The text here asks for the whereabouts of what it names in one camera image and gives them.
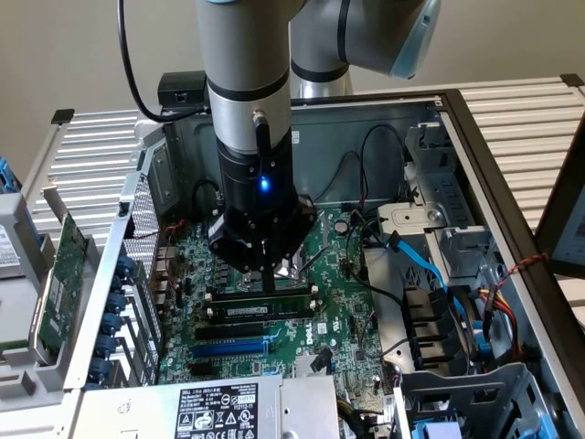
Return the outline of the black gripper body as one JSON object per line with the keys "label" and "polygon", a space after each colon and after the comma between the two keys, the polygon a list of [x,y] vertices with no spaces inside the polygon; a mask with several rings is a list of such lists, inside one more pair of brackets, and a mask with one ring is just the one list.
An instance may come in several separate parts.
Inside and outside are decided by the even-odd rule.
{"label": "black gripper body", "polygon": [[268,235],[291,217],[297,204],[292,138],[285,135],[268,156],[244,155],[218,142],[225,221],[240,236]]}

